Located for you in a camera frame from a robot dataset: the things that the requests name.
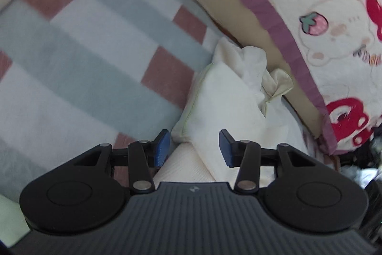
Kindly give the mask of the white knit garment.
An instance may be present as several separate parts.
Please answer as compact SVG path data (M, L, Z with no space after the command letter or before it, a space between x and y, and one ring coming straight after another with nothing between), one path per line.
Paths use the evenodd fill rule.
M200 72L181 118L172 130L178 147L154 176L161 182L228 182L237 169L229 168L219 149L219 132L274 149L288 143L303 153L309 148L297 114L283 97L293 80L282 69L269 72L264 50L239 48L221 38L212 63Z

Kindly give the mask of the checkered pink grey bed sheet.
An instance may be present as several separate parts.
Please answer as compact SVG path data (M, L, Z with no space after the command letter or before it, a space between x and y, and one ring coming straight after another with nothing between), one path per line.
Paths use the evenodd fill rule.
M171 130L222 33L194 0L13 0L1 11L1 194L100 143Z

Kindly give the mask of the beige mattress edge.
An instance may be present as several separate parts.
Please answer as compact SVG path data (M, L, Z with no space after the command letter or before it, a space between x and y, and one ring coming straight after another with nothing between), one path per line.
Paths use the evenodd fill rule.
M334 136L325 107L302 53L268 0L196 0L243 46L264 49L269 70L284 69L294 81L287 99L314 136Z

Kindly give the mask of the cartoon bear quilt purple trim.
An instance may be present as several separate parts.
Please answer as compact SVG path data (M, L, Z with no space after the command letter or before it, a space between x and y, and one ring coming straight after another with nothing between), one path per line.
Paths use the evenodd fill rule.
M311 102L325 152L355 150L381 123L381 0L241 0Z

